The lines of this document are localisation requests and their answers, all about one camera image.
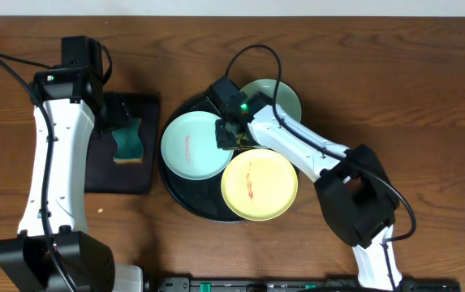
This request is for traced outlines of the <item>yellow plate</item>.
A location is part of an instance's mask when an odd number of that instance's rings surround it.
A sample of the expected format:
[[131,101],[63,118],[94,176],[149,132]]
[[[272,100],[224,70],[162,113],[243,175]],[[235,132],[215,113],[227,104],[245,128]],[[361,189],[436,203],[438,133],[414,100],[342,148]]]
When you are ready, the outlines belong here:
[[294,202],[298,177],[281,154],[254,149],[233,158],[222,175],[222,197],[236,215],[267,221],[282,215]]

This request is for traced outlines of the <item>green yellow sponge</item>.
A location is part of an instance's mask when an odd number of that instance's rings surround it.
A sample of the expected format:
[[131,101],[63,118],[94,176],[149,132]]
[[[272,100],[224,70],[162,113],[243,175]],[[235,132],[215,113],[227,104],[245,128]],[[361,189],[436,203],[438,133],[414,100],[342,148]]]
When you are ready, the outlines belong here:
[[133,118],[131,125],[111,132],[117,150],[113,160],[117,164],[141,163],[144,156],[144,146],[139,137],[141,120]]

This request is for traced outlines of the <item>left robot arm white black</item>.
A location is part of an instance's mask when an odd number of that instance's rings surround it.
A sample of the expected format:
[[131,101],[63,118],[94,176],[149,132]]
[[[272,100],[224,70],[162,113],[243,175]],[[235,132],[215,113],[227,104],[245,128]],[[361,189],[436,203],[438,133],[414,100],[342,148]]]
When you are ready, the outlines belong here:
[[118,264],[91,237],[84,208],[88,142],[102,84],[87,67],[36,73],[36,151],[17,235],[0,241],[0,267],[20,291],[144,291],[141,268]]

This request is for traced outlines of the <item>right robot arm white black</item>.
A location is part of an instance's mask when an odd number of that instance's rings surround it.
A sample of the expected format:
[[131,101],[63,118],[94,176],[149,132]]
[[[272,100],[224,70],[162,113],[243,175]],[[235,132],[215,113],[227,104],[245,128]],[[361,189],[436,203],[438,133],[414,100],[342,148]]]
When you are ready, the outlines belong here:
[[404,200],[392,186],[376,153],[331,142],[291,118],[261,93],[232,96],[216,122],[217,146],[274,150],[314,184],[325,222],[352,247],[359,283],[395,290],[402,275],[394,259],[394,212]]

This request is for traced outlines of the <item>pale green plate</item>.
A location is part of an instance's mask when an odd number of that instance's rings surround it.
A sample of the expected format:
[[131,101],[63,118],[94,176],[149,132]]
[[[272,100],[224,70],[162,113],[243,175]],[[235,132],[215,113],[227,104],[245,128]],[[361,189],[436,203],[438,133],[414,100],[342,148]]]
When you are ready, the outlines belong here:
[[[262,92],[272,98],[275,89],[275,79],[257,79],[244,85],[239,91],[244,92],[248,98],[254,97]],[[280,110],[284,110],[288,118],[293,118],[296,122],[301,122],[302,109],[299,98],[295,91],[283,82],[279,83],[277,92],[277,104]],[[252,148],[266,148],[263,144],[258,144],[251,136],[250,132],[243,133],[240,149],[248,150]]]

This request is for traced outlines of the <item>light blue plate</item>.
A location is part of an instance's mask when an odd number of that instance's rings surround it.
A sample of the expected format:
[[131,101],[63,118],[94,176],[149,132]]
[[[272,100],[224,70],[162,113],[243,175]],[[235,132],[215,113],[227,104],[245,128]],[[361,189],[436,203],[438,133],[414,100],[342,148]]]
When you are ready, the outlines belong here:
[[234,152],[217,146],[215,122],[219,119],[210,112],[192,111],[167,126],[161,156],[171,171],[189,180],[204,180],[226,168]]

